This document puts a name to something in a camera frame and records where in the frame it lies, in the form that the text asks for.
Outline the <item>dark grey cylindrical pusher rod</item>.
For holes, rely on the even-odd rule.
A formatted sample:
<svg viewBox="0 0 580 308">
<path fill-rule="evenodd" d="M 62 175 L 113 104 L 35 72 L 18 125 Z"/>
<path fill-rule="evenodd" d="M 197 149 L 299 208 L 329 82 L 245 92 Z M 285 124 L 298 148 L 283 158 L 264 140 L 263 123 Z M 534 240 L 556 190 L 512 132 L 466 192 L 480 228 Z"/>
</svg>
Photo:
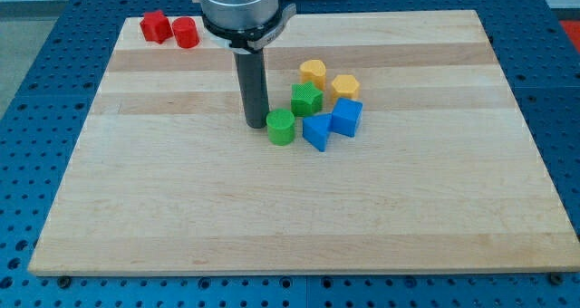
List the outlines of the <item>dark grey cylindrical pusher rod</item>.
<svg viewBox="0 0 580 308">
<path fill-rule="evenodd" d="M 264 53 L 262 50 L 251 54 L 235 53 L 234 57 L 246 124 L 262 129 L 269 112 Z"/>
</svg>

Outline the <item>white and black mounting clamp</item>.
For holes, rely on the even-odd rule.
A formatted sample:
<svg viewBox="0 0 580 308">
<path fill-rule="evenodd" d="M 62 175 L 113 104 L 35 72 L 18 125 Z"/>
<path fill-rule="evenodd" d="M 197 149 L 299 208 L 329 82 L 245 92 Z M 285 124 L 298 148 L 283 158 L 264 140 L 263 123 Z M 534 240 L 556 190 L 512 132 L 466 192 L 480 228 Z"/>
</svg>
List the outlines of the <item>white and black mounting clamp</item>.
<svg viewBox="0 0 580 308">
<path fill-rule="evenodd" d="M 261 51 L 272 43 L 284 30 L 288 21 L 296 15 L 295 4 L 278 9 L 266 23 L 250 29 L 226 29 L 212 23 L 205 14 L 202 22 L 212 42 L 236 54 L 251 54 Z"/>
</svg>

